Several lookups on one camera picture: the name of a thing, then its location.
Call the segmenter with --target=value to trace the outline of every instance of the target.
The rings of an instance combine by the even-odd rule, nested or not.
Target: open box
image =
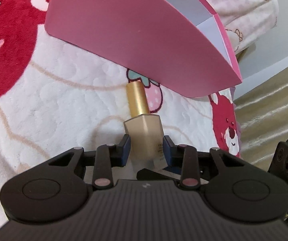
[[[45,29],[186,97],[242,82],[206,0],[50,0]]]

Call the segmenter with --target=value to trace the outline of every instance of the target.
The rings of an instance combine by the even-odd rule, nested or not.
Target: white wall
[[[278,3],[280,12],[277,27],[268,31],[255,44],[251,45],[239,64],[245,81],[248,77],[288,57],[288,0],[278,0]],[[273,70],[272,74],[275,75],[275,68],[271,69]],[[241,84],[236,87],[237,94],[241,94],[241,91],[238,91],[243,86]]]

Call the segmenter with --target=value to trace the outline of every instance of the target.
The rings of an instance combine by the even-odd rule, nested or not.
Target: cartoon bear
[[[37,26],[44,23],[49,0],[0,0],[0,96],[23,74],[34,52]]]
[[[213,131],[222,150],[239,156],[238,138],[233,104],[220,93],[209,95],[213,113]]]

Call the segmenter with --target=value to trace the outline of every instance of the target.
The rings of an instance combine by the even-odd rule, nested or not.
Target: gold bottle cap
[[[126,94],[131,117],[149,114],[145,88],[141,81],[131,82],[126,85]]]

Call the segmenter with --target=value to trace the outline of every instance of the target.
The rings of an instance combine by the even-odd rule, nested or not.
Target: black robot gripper
[[[10,220],[22,223],[65,218],[79,210],[93,190],[113,187],[111,167],[125,166],[129,152],[129,135],[96,151],[74,147],[7,181],[0,202]],[[87,166],[94,166],[92,185],[83,181]]]
[[[75,147],[10,179],[0,192],[10,220],[0,241],[288,240],[288,184],[279,177],[165,136],[164,156],[179,179],[143,169],[137,181],[114,185],[111,168],[126,165],[130,144],[124,135],[96,151]],[[92,184],[83,181],[87,166]]]

